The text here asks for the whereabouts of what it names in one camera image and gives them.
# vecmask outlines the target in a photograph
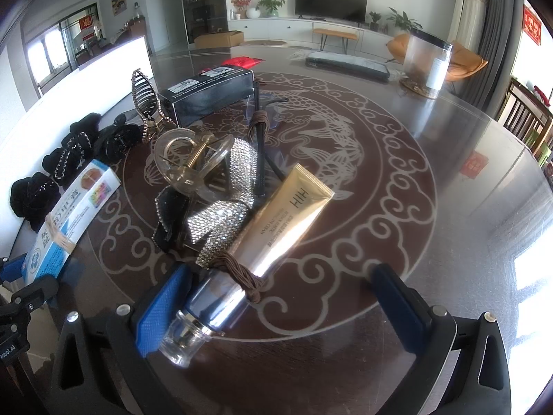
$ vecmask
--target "cardboard box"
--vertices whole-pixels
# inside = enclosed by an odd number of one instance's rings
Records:
[[[235,66],[213,68],[159,93],[160,101],[183,128],[253,94],[253,71]]]
[[[244,41],[242,31],[204,34],[194,39],[196,49],[237,47]]]
[[[93,159],[52,209],[50,215],[54,225],[70,241],[77,243],[120,184],[119,178],[111,168]],[[57,278],[68,257],[69,253],[53,242],[46,223],[43,224],[34,246],[27,253],[21,266],[25,285],[45,274]]]

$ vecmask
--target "clear tube cap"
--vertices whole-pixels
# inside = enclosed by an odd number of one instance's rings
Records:
[[[159,350],[176,366],[188,368],[194,354],[211,340],[214,333],[187,311],[179,310],[165,332]]]

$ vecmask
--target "brown hair tie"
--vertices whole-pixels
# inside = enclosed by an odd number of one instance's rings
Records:
[[[265,132],[263,133],[263,138],[266,138],[267,134],[269,133],[269,117],[267,117],[266,110],[256,110],[252,115],[252,120],[250,121],[250,126],[248,128],[248,140],[250,141],[250,143],[253,143],[255,125],[258,123],[265,124]]]
[[[265,284],[265,280],[257,277],[244,265],[239,263],[232,254],[223,251],[209,264],[211,268],[228,273],[231,278],[245,291],[247,298],[253,303],[261,301],[259,290]]]

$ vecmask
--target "gray curtain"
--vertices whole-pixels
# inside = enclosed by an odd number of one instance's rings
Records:
[[[524,0],[489,0],[478,54],[488,61],[465,85],[461,98],[494,118],[499,111],[521,40]]]

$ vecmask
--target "green plant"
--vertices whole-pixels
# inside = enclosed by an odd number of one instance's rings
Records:
[[[284,6],[284,2],[287,0],[259,0],[257,3],[259,6],[267,8],[269,12],[276,11],[278,8]]]
[[[397,11],[394,8],[390,8],[393,14],[388,17],[388,20],[392,20],[395,22],[396,27],[398,27],[401,30],[404,31],[411,31],[412,28],[419,28],[422,29],[422,25],[417,22],[415,19],[409,19],[407,17],[407,14],[403,12],[402,15],[397,13]]]
[[[371,16],[371,19],[373,19],[373,23],[377,23],[378,20],[380,20],[382,18],[382,14],[378,13],[378,12],[369,12],[369,15]]]

